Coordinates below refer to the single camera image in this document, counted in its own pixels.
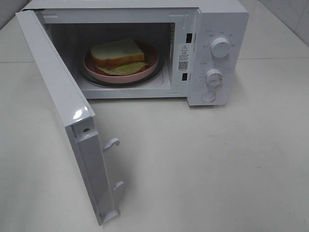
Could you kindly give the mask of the white microwave door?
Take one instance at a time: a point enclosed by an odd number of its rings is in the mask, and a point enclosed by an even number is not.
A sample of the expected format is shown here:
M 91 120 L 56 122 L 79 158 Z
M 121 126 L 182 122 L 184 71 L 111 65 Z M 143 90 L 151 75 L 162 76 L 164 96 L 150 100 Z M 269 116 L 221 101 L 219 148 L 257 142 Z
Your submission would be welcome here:
M 118 138 L 105 144 L 94 122 L 95 113 L 84 97 L 38 15 L 32 10 L 16 13 L 18 23 L 54 102 L 74 152 L 84 185 L 99 225 L 117 217 L 114 192 L 123 181 L 110 184 L 104 153 L 118 146 Z

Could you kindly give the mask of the pink round plate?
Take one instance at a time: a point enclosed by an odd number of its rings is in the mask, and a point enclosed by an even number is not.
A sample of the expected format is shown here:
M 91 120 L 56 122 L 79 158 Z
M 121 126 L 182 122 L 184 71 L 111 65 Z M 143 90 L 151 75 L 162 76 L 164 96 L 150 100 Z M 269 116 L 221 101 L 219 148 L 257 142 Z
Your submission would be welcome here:
M 160 58 L 160 56 L 159 56 L 158 52 L 156 51 L 156 49 L 153 46 L 151 46 L 151 45 L 149 45 L 147 43 L 139 42 L 139 41 L 137 41 L 136 43 L 140 47 L 140 49 L 144 52 L 144 54 L 145 54 L 145 61 L 147 63 L 147 65 L 145 65 L 144 67 L 142 67 L 141 70 L 138 71 L 138 72 L 141 72 L 141 71 L 146 70 L 150 66 L 152 66 Z M 93 62 L 93 59 L 91 58 L 90 52 L 87 52 L 85 54 L 85 56 L 90 58 L 90 60 Z M 103 70 L 101 70 L 98 67 L 96 67 L 95 64 L 94 64 L 94 70 L 98 74 L 107 75 L 107 76 L 115 76 L 115 75 L 110 75 L 108 73 L 103 72 Z

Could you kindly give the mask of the white upper power knob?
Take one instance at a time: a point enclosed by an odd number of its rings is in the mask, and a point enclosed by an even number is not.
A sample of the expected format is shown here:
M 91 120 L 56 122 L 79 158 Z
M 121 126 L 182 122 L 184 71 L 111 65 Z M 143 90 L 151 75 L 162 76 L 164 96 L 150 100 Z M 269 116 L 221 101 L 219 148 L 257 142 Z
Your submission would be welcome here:
M 219 36 L 211 42 L 211 53 L 216 58 L 224 58 L 230 53 L 230 47 L 230 40 L 225 36 Z

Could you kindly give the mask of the white warning label sticker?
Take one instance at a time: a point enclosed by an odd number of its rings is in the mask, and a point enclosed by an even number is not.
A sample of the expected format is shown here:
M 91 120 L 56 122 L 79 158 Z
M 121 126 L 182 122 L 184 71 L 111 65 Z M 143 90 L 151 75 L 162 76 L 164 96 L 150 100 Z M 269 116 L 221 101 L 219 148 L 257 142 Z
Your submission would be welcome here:
M 178 45 L 177 70 L 186 72 L 190 68 L 193 56 L 193 45 L 191 43 L 181 43 Z

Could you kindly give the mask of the white bread slice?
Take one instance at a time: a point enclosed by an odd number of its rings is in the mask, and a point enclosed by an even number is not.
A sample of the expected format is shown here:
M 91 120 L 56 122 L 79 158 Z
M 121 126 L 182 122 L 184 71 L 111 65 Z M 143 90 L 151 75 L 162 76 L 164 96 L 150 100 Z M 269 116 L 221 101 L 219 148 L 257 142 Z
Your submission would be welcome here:
M 103 67 L 145 59 L 145 54 L 131 38 L 95 45 L 90 54 L 94 63 Z

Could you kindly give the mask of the white lower timer knob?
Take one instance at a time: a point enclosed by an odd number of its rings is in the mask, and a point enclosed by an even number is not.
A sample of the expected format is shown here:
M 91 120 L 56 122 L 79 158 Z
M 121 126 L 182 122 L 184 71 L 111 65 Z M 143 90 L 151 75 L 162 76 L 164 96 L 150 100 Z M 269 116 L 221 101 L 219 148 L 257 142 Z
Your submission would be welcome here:
M 219 69 L 210 69 L 206 72 L 206 84 L 208 86 L 216 87 L 223 81 L 223 74 Z

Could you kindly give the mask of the white microwave oven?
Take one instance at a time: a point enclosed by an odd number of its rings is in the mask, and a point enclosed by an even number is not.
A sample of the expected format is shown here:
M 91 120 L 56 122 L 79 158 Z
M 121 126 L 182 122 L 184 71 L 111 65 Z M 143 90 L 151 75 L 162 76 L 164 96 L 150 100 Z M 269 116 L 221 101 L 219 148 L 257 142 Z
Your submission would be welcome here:
M 190 106 L 225 104 L 249 13 L 237 0 L 32 0 L 21 11 L 34 11 L 84 97 L 87 99 L 186 98 Z M 231 42 L 230 53 L 216 58 L 211 42 Z M 164 61 L 153 80 L 134 87 L 99 87 L 79 72 L 90 47 L 131 38 L 152 45 Z M 186 72 L 177 70 L 178 45 L 191 43 Z M 206 72 L 219 69 L 223 81 L 206 84 Z M 203 102 L 214 91 L 213 102 Z

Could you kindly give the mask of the round door release button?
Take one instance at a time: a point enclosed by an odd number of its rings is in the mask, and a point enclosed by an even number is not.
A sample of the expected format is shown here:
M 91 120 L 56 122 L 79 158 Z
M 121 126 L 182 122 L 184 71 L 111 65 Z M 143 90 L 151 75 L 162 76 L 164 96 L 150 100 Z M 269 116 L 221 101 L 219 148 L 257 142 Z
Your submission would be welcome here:
M 213 102 L 216 99 L 216 93 L 214 91 L 205 91 L 202 94 L 201 99 L 203 102 Z

